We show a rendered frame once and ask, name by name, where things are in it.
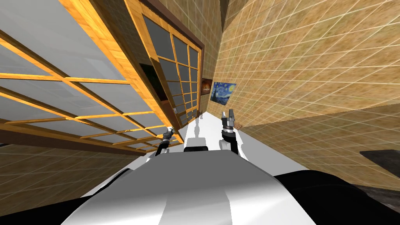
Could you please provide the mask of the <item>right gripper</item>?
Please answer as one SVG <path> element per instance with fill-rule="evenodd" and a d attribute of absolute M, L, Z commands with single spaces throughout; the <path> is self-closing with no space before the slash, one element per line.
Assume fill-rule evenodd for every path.
<path fill-rule="evenodd" d="M 221 115 L 221 120 L 224 129 L 233 129 L 235 121 L 233 109 L 229 109 L 229 117 L 226 117 L 226 113 L 223 111 Z"/>

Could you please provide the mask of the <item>blue starry night painting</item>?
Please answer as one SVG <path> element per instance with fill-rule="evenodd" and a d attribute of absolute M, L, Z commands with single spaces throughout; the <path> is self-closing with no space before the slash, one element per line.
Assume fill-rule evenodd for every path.
<path fill-rule="evenodd" d="M 227 105 L 227 102 L 234 91 L 236 84 L 214 82 L 210 100 L 220 105 Z"/>

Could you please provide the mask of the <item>orange framed picture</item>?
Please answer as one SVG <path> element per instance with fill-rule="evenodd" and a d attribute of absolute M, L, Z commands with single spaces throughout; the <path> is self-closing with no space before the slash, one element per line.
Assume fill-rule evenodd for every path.
<path fill-rule="evenodd" d="M 212 79 L 202 78 L 201 95 L 210 94 L 210 91 L 212 90 L 212 83 L 213 83 Z"/>

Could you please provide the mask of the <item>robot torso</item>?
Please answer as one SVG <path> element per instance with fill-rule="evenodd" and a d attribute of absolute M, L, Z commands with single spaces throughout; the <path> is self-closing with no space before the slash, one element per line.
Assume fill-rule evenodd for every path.
<path fill-rule="evenodd" d="M 272 175 L 229 150 L 169 152 L 119 174 L 62 225 L 316 225 Z"/>

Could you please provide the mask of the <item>wooden door with dark panes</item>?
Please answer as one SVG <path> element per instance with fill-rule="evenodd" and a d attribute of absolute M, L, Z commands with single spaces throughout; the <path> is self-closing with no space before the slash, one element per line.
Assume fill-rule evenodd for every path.
<path fill-rule="evenodd" d="M 144 48 L 182 128 L 198 116 L 201 94 L 202 47 L 174 28 L 158 0 L 124 0 Z"/>

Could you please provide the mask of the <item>wooden door with grey panes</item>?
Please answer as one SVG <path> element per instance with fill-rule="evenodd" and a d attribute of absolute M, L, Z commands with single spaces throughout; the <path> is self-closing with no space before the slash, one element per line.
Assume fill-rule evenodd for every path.
<path fill-rule="evenodd" d="M 153 70 L 126 0 L 0 0 L 0 141 L 156 151 Z"/>

